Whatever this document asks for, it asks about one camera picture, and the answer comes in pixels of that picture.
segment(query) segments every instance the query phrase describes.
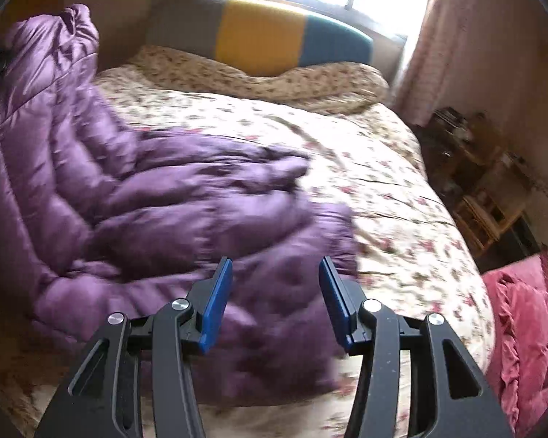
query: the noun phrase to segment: purple quilted blanket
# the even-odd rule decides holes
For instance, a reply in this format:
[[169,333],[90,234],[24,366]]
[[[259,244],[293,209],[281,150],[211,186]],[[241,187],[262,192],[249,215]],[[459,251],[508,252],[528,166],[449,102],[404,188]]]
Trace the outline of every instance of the purple quilted blanket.
[[[332,387],[317,266],[355,275],[351,213],[296,186],[302,153],[127,128],[92,85],[88,9],[19,23],[0,76],[0,305],[76,349],[114,311],[156,312],[234,259],[202,401],[284,402]],[[0,307],[0,316],[7,314]]]

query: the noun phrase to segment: blue gripper pad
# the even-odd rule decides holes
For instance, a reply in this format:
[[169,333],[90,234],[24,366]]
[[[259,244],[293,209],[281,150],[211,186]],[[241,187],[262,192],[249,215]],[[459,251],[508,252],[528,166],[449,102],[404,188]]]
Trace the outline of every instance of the blue gripper pad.
[[319,264],[319,285],[327,306],[337,343],[346,352],[353,346],[354,331],[348,304],[343,299],[341,280],[330,257]]
[[203,354],[207,354],[217,341],[223,311],[233,284],[233,265],[229,258],[223,257],[211,279],[213,290],[203,310],[200,329],[199,348]]

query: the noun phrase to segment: pink curtain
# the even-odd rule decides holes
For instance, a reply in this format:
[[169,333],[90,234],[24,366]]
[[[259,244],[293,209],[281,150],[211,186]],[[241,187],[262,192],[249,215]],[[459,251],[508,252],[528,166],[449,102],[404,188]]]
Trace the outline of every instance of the pink curtain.
[[466,39],[475,0],[428,0],[418,41],[396,77],[391,108],[408,125],[425,125]]

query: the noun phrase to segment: bed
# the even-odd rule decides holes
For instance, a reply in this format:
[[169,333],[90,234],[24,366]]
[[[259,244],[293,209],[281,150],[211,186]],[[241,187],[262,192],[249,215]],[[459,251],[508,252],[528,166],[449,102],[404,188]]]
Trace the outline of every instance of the bed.
[[[302,50],[300,43],[296,47]],[[486,288],[427,183],[415,137],[382,103],[387,84],[363,64],[369,60],[361,61],[371,57],[371,47],[355,61],[311,65],[311,60],[278,76],[258,77],[202,55],[147,44],[126,65],[98,75],[95,85],[138,130],[177,127],[307,152],[311,168],[301,186],[315,201],[345,203],[354,213],[358,278],[368,297],[407,316],[441,312],[485,371],[495,342]],[[277,70],[292,67],[292,61],[277,61]],[[337,360],[336,390],[300,402],[202,405],[207,434],[342,436],[360,364],[358,358]],[[26,436],[33,434],[65,368],[48,346],[0,330],[0,403]],[[396,436],[407,434],[409,377],[403,354]],[[142,400],[149,438],[151,406]]]

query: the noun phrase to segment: pink comforter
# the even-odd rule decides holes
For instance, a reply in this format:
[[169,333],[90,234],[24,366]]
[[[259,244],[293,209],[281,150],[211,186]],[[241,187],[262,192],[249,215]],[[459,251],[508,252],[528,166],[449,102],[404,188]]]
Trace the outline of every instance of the pink comforter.
[[483,280],[495,315],[487,380],[520,438],[548,407],[548,251]]

